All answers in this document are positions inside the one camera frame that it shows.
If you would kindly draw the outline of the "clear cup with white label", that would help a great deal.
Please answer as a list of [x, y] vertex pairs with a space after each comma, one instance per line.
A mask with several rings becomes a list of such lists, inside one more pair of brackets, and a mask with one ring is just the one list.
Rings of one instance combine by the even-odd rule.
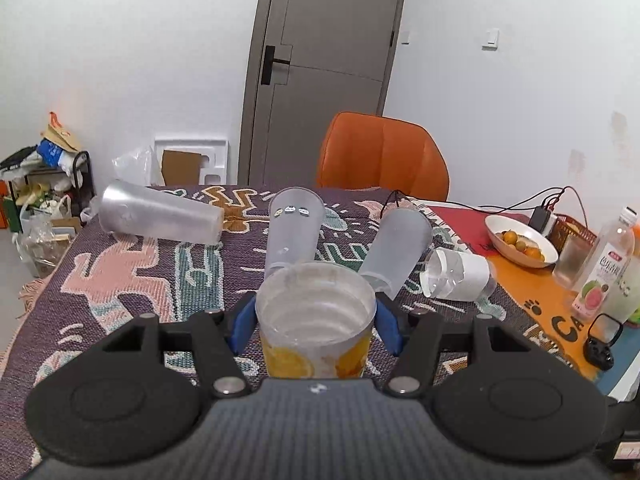
[[437, 248], [425, 261], [420, 284], [428, 299], [473, 302], [488, 299], [497, 280], [494, 267], [485, 257]]

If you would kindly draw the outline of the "pale green drink bottle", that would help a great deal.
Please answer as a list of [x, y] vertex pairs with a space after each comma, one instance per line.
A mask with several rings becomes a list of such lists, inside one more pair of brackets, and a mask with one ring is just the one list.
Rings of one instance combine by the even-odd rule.
[[634, 232], [634, 252], [625, 270], [623, 270], [623, 274], [614, 283], [612, 292], [608, 294], [603, 306], [603, 313], [611, 315], [618, 322], [638, 328], [640, 309], [640, 237], [638, 224], [632, 228], [632, 232]]

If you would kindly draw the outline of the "brown wicker basket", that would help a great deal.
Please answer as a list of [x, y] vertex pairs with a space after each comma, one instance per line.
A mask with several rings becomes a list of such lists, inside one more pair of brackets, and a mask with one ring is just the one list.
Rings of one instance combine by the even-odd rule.
[[558, 254], [560, 254], [564, 248], [566, 240], [574, 236], [583, 240], [589, 246], [592, 246], [596, 240], [597, 235], [590, 231], [586, 226], [580, 223], [567, 214], [558, 214], [556, 216], [554, 225], [552, 226], [550, 234], [547, 236], [551, 244], [554, 246]]

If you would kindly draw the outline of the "grey door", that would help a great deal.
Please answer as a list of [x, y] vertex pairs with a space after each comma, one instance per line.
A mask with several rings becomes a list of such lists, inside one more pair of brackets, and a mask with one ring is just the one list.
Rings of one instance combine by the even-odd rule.
[[[339, 112], [382, 114], [404, 0], [258, 0], [241, 116], [238, 181], [309, 186]], [[265, 47], [273, 66], [262, 86]]]

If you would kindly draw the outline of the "drinking glass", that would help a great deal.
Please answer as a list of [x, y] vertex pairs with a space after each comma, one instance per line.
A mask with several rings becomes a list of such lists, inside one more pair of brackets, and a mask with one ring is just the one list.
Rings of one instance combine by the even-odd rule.
[[577, 235], [569, 235], [559, 253], [552, 271], [554, 280], [563, 288], [575, 288], [582, 266], [586, 262], [591, 245]]

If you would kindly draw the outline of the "frosted cup centre right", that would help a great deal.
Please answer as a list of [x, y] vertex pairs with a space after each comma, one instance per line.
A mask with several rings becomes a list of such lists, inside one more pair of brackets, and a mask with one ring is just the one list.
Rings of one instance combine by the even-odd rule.
[[359, 274], [376, 292], [395, 299], [432, 239], [431, 223], [422, 212], [410, 208], [385, 211]]

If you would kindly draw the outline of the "pink guava drink bottle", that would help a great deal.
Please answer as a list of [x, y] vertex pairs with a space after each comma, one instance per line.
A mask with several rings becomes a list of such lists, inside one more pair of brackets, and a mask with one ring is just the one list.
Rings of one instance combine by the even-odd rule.
[[570, 308], [578, 318], [591, 320], [600, 311], [614, 282], [622, 275], [634, 252], [637, 219], [633, 209], [624, 207], [618, 217], [600, 231], [572, 286], [576, 296]]

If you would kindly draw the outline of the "vitamin C label plastic cup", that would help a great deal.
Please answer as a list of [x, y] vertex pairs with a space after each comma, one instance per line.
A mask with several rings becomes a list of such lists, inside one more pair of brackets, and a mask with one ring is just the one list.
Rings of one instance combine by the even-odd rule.
[[265, 279], [256, 294], [255, 312], [269, 376], [362, 376], [376, 299], [357, 272], [335, 263], [296, 263]]

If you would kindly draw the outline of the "orange cartoon table mat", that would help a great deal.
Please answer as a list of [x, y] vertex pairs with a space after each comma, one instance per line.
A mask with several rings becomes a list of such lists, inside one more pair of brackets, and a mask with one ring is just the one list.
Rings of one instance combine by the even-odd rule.
[[541, 348], [566, 359], [582, 376], [593, 380], [601, 392], [623, 401], [637, 392], [639, 385], [639, 332], [626, 327], [612, 349], [614, 366], [601, 372], [586, 362], [582, 347], [586, 326], [570, 315], [568, 291], [556, 284], [549, 269], [527, 269], [499, 254], [491, 243], [485, 216], [444, 203], [427, 203], [462, 243], [486, 257], [497, 272], [497, 281], [534, 321], [529, 335]]

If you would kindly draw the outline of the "black charger block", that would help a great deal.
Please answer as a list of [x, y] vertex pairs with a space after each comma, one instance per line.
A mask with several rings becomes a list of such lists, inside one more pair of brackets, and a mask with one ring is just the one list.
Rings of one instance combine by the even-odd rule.
[[536, 206], [529, 217], [528, 225], [535, 231], [542, 233], [550, 220], [551, 212], [546, 206]]

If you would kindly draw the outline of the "cluttered storage rack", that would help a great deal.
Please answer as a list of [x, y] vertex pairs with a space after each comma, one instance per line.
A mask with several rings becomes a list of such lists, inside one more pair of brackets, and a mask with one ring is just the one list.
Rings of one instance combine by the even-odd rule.
[[1, 224], [35, 278], [49, 275], [87, 223], [96, 196], [91, 157], [51, 112], [34, 145], [1, 162]]

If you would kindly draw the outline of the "orange chair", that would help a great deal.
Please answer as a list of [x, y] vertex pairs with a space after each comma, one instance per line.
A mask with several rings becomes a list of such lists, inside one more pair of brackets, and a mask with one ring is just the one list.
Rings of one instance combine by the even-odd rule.
[[438, 202], [450, 187], [444, 156], [423, 127], [354, 112], [336, 114], [326, 130], [316, 182], [320, 188], [386, 188]]

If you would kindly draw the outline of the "frosted cup with stickers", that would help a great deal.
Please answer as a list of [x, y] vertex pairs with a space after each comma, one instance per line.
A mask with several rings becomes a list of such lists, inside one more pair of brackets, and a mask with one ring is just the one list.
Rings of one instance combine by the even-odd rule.
[[323, 200], [308, 188], [292, 186], [273, 196], [269, 205], [265, 278], [292, 264], [314, 260], [324, 218]]

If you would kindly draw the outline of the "white foam packaging tray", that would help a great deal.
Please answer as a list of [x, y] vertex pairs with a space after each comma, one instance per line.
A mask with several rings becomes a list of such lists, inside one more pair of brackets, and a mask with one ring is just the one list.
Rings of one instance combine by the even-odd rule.
[[197, 134], [161, 134], [155, 155], [166, 185], [215, 185], [228, 181], [229, 143]]

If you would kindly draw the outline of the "white fruit bowl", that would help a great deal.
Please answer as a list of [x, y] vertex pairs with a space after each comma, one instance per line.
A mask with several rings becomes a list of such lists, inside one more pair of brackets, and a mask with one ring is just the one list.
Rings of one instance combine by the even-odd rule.
[[554, 246], [527, 224], [501, 214], [486, 217], [484, 223], [496, 251], [518, 266], [544, 269], [558, 262]]

